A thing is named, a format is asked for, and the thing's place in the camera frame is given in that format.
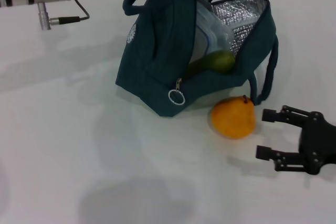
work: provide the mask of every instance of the silver insulated lining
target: silver insulated lining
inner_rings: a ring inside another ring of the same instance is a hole
[[[265,0],[232,0],[213,6],[213,12],[235,34],[231,51],[237,55],[267,6]]]

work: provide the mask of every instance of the orange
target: orange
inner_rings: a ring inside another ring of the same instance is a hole
[[[254,105],[246,96],[224,100],[214,107],[212,124],[226,137],[246,137],[256,128]]]

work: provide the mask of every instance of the black robotic gripper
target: black robotic gripper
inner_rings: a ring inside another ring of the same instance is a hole
[[[306,112],[283,106],[280,113],[264,110],[265,122],[282,122],[302,128],[299,153],[274,151],[258,146],[257,159],[274,161],[278,172],[320,173],[322,166],[336,164],[336,126],[331,125],[320,112]]]

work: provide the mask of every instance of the lunch bag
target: lunch bag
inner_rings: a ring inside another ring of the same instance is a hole
[[[278,60],[278,38],[269,0],[124,0],[128,16],[139,15],[127,37],[116,84],[139,97],[159,116],[173,117],[196,99],[250,82],[254,105],[271,92]],[[233,29],[231,52],[236,62],[230,74],[203,71],[183,80],[195,40],[197,3]],[[265,84],[257,95],[255,70],[270,54]]]

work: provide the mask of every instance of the cable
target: cable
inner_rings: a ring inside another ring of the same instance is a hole
[[[85,10],[85,8],[79,3],[78,0],[75,0],[75,2],[82,9],[82,11],[86,14],[86,17],[80,18],[79,16],[75,16],[75,17],[51,18],[49,20],[49,23],[51,25],[64,25],[64,24],[76,23],[76,22],[89,19],[90,14]]]
[[[85,10],[85,8],[80,4],[80,2],[78,0],[75,0],[75,2],[83,10],[83,12],[86,14],[86,17],[79,18],[80,21],[89,19],[90,18],[90,14]]]

